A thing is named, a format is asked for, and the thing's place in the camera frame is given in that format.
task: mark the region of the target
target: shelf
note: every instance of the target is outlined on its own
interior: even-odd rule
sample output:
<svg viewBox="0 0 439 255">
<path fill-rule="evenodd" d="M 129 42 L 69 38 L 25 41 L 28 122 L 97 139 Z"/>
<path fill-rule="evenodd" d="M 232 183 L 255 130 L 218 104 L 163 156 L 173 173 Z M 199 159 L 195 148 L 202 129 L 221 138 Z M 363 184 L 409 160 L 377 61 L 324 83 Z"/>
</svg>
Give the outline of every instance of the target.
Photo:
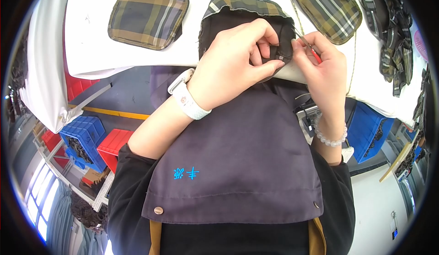
<svg viewBox="0 0 439 255">
<path fill-rule="evenodd" d="M 64 145 L 63 139 L 61 139 L 56 146 L 53 148 L 52 152 L 46 156 L 45 151 L 47 150 L 46 146 L 38 141 L 38 136 L 35 137 L 34 143 L 37 147 L 37 151 L 41 154 L 42 158 L 46 162 L 46 164 L 49 166 L 50 170 L 54 173 L 54 175 L 64 182 L 73 192 L 78 194 L 83 200 L 85 200 L 87 203 L 89 203 L 93 210 L 96 212 L 99 212 L 101 209 L 102 204 L 108 205 L 108 199 L 107 199 L 107 193 L 110 190 L 111 185 L 113 184 L 114 180 L 114 173 L 110 171 L 107 178 L 105 179 L 105 182 L 100 189 L 99 193 L 97 194 L 95 199 L 92 199 L 88 197 L 84 192 L 82 192 L 77 186 L 72 185 L 65 177 L 63 173 L 68 167 L 71 167 L 71 160 L 69 161 L 69 164 L 66 166 L 66 168 L 63 170 L 63 172 L 60 172 L 52 163 L 51 160 L 54 158 L 56 152 Z"/>
</svg>

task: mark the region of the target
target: bead bracelet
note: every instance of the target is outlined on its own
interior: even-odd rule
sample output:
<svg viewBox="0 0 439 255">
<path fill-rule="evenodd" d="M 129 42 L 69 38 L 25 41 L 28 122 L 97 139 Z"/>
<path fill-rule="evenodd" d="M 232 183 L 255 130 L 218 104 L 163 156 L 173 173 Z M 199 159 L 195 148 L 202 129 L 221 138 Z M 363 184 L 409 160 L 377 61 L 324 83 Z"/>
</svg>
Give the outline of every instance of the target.
<svg viewBox="0 0 439 255">
<path fill-rule="evenodd" d="M 342 145 L 342 143 L 346 140 L 346 137 L 348 136 L 348 128 L 346 127 L 346 123 L 345 123 L 345 131 L 343 133 L 343 136 L 336 141 L 331 141 L 326 139 L 325 136 L 323 136 L 323 134 L 320 131 L 319 122 L 321 117 L 322 117 L 322 113 L 320 113 L 317 116 L 317 118 L 314 120 L 314 132 L 316 133 L 317 138 L 320 139 L 320 142 L 326 144 L 327 146 L 332 146 L 333 148 Z"/>
</svg>

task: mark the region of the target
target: apron strap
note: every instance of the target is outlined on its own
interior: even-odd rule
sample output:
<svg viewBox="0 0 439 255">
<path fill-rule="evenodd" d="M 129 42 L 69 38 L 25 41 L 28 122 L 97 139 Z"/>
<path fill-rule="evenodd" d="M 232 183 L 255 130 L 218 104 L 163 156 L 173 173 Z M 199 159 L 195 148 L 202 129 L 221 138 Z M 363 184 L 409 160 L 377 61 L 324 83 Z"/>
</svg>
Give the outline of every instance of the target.
<svg viewBox="0 0 439 255">
<path fill-rule="evenodd" d="M 151 235 L 149 255 L 160 255 L 162 223 L 149 220 L 149 233 Z M 310 255 L 326 255 L 326 240 L 318 217 L 308 221 L 308 237 L 310 240 Z"/>
<path fill-rule="evenodd" d="M 162 238 L 162 223 L 149 220 L 151 248 L 148 255 L 160 255 L 160 239 Z"/>
<path fill-rule="evenodd" d="M 310 255 L 326 255 L 326 240 L 319 217 L 308 221 Z"/>
</svg>

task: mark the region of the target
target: smartwatch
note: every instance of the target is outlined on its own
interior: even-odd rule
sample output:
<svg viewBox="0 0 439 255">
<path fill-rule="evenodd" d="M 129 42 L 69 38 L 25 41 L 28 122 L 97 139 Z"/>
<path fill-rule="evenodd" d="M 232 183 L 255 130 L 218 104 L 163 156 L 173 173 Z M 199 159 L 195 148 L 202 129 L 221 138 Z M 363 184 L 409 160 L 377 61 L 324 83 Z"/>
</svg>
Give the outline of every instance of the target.
<svg viewBox="0 0 439 255">
<path fill-rule="evenodd" d="M 184 114 L 194 120 L 200 120 L 211 113 L 212 110 L 206 111 L 202 109 L 187 90 L 186 83 L 191 79 L 194 71 L 194 69 L 188 69 L 181 73 L 169 86 L 168 93 L 176 99 Z"/>
</svg>

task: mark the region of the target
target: metal button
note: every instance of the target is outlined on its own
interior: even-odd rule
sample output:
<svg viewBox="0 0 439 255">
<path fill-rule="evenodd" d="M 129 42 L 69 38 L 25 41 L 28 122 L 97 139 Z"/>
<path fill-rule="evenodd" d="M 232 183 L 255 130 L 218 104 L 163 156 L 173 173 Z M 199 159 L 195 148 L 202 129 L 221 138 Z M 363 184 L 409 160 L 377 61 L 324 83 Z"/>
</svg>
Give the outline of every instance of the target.
<svg viewBox="0 0 439 255">
<path fill-rule="evenodd" d="M 161 207 L 156 207 L 156 208 L 154 208 L 154 213 L 155 214 L 158 214 L 158 215 L 160 215 L 160 214 L 162 214 L 163 213 L 163 208 L 161 208 Z"/>
</svg>

